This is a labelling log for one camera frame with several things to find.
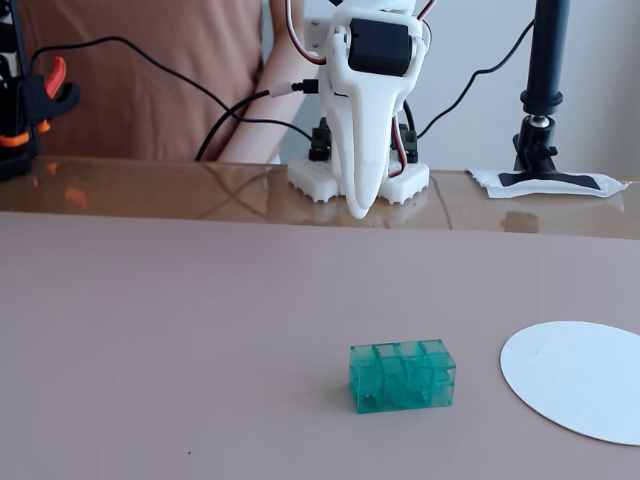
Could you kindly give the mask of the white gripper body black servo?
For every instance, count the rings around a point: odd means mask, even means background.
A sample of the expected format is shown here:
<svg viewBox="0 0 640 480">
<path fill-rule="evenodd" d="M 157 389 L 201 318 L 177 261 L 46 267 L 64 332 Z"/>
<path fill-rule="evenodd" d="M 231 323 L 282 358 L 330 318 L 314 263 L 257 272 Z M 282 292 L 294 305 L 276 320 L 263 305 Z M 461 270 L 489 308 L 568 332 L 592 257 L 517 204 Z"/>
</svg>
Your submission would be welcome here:
<svg viewBox="0 0 640 480">
<path fill-rule="evenodd" d="M 413 1 L 336 1 L 334 26 L 346 29 L 349 68 L 367 74 L 403 77 L 426 52 L 422 24 Z"/>
</svg>

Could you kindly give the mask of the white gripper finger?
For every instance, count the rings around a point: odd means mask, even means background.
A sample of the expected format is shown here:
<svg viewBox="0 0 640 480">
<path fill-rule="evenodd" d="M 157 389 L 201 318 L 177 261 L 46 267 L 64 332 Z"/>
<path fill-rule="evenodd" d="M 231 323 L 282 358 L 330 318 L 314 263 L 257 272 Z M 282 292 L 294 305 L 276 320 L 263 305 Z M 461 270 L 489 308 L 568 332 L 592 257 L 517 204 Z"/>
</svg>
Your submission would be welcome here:
<svg viewBox="0 0 640 480">
<path fill-rule="evenodd" d="M 351 110 L 351 184 L 346 197 L 351 214 L 364 218 L 378 197 L 404 204 L 429 185 L 429 167 L 410 165 L 398 115 L 422 69 L 414 61 L 403 77 L 349 68 L 343 26 L 331 30 L 331 84 L 349 99 Z"/>
<path fill-rule="evenodd" d="M 339 185 L 339 194 L 347 197 L 351 184 L 350 103 L 347 97 L 335 93 L 329 73 L 328 66 L 320 68 L 319 91 L 332 136 L 332 172 Z"/>
</svg>

